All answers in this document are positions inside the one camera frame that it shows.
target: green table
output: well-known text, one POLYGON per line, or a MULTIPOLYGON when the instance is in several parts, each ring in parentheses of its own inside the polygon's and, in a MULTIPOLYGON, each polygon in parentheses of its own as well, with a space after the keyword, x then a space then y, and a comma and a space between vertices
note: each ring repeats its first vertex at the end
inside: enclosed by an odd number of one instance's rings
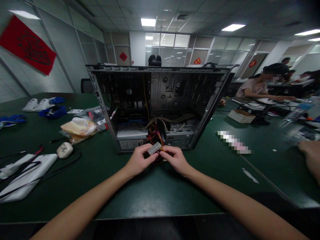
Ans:
MULTIPOLYGON (((75 109, 98 105, 92 94, 34 95, 39 101, 52 96, 66 97, 61 104, 75 109)), ((1 156, 22 150, 34 153, 43 144, 42 154, 55 153, 61 144, 49 144, 61 138, 60 126, 72 119, 66 115, 50 120, 34 112, 21 109, 30 98, 22 98, 0 104, 0 115, 24 114, 28 122, 0 131, 1 156)), ((231 151, 216 136, 217 130, 232 129, 234 125, 225 120, 224 114, 216 113, 203 133, 195 150, 184 152, 188 162, 199 171, 222 181, 229 186, 252 195, 260 192, 275 193, 275 188, 261 176, 241 155, 231 151), (250 179, 243 169, 256 178, 250 179)), ((75 199, 122 168, 129 155, 117 155, 108 131, 75 145, 83 157, 72 167, 46 181, 40 181, 23 200, 0 204, 0 223, 46 222, 63 210, 75 199)), ((49 172, 72 161, 76 156, 57 160, 49 172)), ((203 191, 177 174, 168 162, 151 165, 146 171, 123 186, 101 209, 96 219, 116 219, 154 216, 179 216, 217 214, 224 210, 203 191)))
MULTIPOLYGON (((219 110, 228 111, 238 106, 228 100, 227 106, 219 110)), ((279 194, 300 209, 320 207, 319 188, 307 169, 304 155, 296 147, 299 140, 294 136, 303 126, 294 123, 282 128, 279 126, 282 117, 272 117, 268 120, 270 125, 240 124, 228 117, 221 118, 212 120, 214 130, 228 130, 239 136, 253 151, 253 154, 242 155, 243 159, 254 166, 279 194)))

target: yellow wire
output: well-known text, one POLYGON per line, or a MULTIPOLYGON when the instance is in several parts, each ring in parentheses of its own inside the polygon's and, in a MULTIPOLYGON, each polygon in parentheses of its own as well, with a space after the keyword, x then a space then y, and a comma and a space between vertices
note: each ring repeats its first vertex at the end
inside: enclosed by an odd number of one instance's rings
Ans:
POLYGON ((143 94, 144 94, 144 100, 146 101, 146 108, 147 108, 147 112, 148 112, 148 120, 150 122, 150 118, 149 118, 149 109, 148 109, 148 103, 147 103, 147 97, 146 97, 146 90, 145 90, 145 84, 144 84, 144 73, 142 74, 142 78, 143 78, 143 94))

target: cardboard box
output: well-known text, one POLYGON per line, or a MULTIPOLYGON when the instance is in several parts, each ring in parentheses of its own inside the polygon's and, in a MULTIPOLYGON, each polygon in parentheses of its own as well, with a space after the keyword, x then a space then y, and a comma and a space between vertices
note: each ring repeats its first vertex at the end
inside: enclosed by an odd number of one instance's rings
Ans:
POLYGON ((242 110, 232 110, 228 117, 236 120, 238 123, 251 123, 256 116, 242 110))

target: ceiling light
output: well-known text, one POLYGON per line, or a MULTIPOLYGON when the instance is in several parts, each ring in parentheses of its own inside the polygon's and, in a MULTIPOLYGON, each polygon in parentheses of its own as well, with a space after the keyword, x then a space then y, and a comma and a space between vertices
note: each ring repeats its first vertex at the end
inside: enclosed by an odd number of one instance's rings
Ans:
POLYGON ((29 19, 40 19, 35 15, 32 15, 30 13, 27 13, 25 11, 17 11, 17 10, 9 10, 9 12, 15 13, 21 17, 29 18, 29 19))
POLYGON ((141 25, 142 26, 154 27, 156 25, 156 20, 155 19, 150 19, 150 18, 141 18, 141 25))
POLYGON ((314 41, 314 42, 317 42, 317 41, 320 41, 320 38, 309 39, 308 41, 314 41))
POLYGON ((305 36, 305 35, 315 34, 315 33, 319 33, 319 32, 320 32, 320 29, 314 29, 311 31, 303 32, 303 33, 297 33, 295 35, 305 36))
POLYGON ((231 24, 230 26, 222 29, 222 31, 228 31, 228 32, 233 32, 239 28, 244 27, 245 25, 241 25, 241 24, 231 24))

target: white mouse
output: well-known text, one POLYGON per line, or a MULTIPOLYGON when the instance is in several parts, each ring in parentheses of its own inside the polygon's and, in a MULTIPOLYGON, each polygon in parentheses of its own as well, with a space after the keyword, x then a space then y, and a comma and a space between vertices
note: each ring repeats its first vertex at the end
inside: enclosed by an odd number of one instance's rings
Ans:
POLYGON ((70 143, 64 142, 58 147, 57 149, 57 154, 59 158, 67 158, 69 155, 72 153, 73 147, 71 146, 70 143))

